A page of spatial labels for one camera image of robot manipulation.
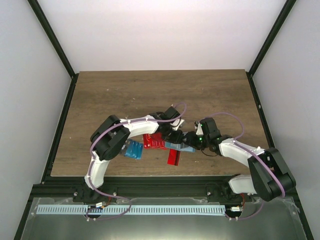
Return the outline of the blue card holder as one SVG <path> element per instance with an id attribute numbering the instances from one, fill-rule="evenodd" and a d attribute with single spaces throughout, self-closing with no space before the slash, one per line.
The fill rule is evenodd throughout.
<path id="1" fill-rule="evenodd" d="M 175 144 L 175 143 L 170 143 L 165 141 L 164 146 L 168 149 L 172 149 L 180 152 L 194 153 L 196 151 L 193 147 L 188 146 L 185 143 Z"/>

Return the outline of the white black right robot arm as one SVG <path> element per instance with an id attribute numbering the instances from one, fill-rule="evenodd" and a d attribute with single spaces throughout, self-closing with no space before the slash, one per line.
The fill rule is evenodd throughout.
<path id="1" fill-rule="evenodd" d="M 229 135 L 222 135 L 211 117 L 195 125 L 195 131 L 186 133 L 182 138 L 184 144 L 199 151 L 209 149 L 249 168 L 249 175 L 237 175 L 222 188 L 225 200 L 232 202 L 240 194 L 251 194 L 270 202 L 284 197 L 296 187 L 296 179 L 278 149 L 253 147 Z"/>

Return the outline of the single red credit card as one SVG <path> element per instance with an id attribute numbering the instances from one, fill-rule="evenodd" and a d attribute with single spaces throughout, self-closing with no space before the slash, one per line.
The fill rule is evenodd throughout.
<path id="1" fill-rule="evenodd" d="M 172 166 L 178 166 L 181 152 L 179 150 L 170 149 L 167 164 Z"/>

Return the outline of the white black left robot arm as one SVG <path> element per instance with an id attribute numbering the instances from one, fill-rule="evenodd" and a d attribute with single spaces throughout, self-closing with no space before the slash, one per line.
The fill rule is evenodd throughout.
<path id="1" fill-rule="evenodd" d="M 154 134 L 159 127 L 168 124 L 169 129 L 176 131 L 172 126 L 176 120 L 181 120 L 186 112 L 185 106 L 182 113 L 174 107 L 169 107 L 165 112 L 150 113 L 146 116 L 133 119 L 120 119 L 110 115 L 90 137 L 89 149 L 91 159 L 84 181 L 87 185 L 84 195 L 89 201 L 97 202 L 102 196 L 100 188 L 104 183 L 105 172 L 112 159 L 122 150 L 129 138 Z"/>

